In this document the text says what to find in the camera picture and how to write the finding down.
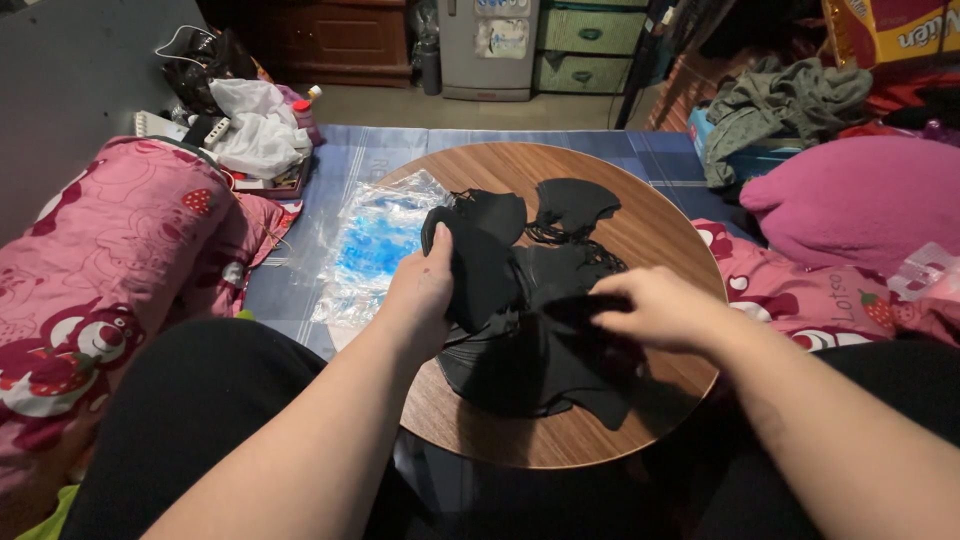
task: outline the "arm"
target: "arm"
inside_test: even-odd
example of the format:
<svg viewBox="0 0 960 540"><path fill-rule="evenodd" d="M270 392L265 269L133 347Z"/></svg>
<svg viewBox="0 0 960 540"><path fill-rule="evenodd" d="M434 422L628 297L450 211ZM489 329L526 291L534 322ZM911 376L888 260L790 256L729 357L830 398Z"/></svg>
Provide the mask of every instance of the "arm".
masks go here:
<svg viewBox="0 0 960 540"><path fill-rule="evenodd" d="M144 538L359 538L407 391L449 332L452 250L438 226L430 257L400 263L373 321Z"/></svg>
<svg viewBox="0 0 960 540"><path fill-rule="evenodd" d="M699 353L732 377L757 436L825 536L960 537L960 450L665 268L613 276L593 292L635 307L595 324Z"/></svg>

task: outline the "blue mattress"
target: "blue mattress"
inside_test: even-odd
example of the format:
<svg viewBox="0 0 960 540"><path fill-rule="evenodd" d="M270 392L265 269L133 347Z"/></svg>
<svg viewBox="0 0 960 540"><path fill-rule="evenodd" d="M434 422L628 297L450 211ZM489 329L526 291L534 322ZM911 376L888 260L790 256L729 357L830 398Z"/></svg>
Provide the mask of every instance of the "blue mattress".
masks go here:
<svg viewBox="0 0 960 540"><path fill-rule="evenodd" d="M296 339L324 358L334 350L326 327L310 317L323 291L316 278L324 247L320 238L332 222L351 182L375 183L394 169L426 154L476 142L518 141L552 144L612 163L665 195L690 219L722 222L732 233L729 207L707 190L704 171L686 134L664 132L499 132L365 128L326 125L327 143L314 150L303 211L273 257L282 266L261 266L251 276L245 307L256 319Z"/></svg>

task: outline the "round wooden table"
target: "round wooden table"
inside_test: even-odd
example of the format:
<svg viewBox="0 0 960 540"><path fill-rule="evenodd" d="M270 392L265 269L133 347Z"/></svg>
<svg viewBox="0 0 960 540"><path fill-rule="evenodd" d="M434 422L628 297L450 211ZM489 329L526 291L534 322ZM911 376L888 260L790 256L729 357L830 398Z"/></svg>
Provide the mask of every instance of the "round wooden table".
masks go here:
<svg viewBox="0 0 960 540"><path fill-rule="evenodd" d="M601 220L591 236L631 268L664 265L726 302L723 279L709 248L684 215L653 187L586 154L524 142L470 144L413 160L384 177L395 182L420 169L449 191L479 187L513 192L537 214L535 186L572 177L605 186L623 205ZM531 243L525 235L520 243ZM337 350L355 331L330 329ZM649 367L633 410L617 431L604 428L580 407L536 419L504 418L472 406L453 393L437 362L423 364L403 408L400 424L441 448L471 459L531 469L582 467L631 454L664 436L693 410L717 371L698 356L647 351Z"/></svg>

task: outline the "blue box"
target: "blue box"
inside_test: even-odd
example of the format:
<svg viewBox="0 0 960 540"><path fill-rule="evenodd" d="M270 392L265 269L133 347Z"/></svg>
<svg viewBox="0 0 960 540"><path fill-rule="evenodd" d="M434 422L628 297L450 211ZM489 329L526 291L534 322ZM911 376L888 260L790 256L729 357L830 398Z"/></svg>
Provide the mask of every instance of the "blue box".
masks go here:
<svg viewBox="0 0 960 540"><path fill-rule="evenodd" d="M693 149L696 150L701 164L704 163L707 135L713 128L713 124L707 121L707 109L695 108L686 121L686 132L693 141ZM727 163L733 167L738 182L747 182L767 174L777 165L800 154L803 149L803 143L798 138L765 138L731 154Z"/></svg>

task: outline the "mini fridge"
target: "mini fridge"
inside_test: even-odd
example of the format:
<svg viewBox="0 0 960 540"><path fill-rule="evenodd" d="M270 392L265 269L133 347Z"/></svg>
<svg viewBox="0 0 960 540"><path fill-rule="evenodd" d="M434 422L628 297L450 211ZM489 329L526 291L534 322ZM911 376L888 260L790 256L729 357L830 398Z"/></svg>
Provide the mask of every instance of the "mini fridge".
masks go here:
<svg viewBox="0 0 960 540"><path fill-rule="evenodd" d="M540 0L440 0L443 97L528 101Z"/></svg>

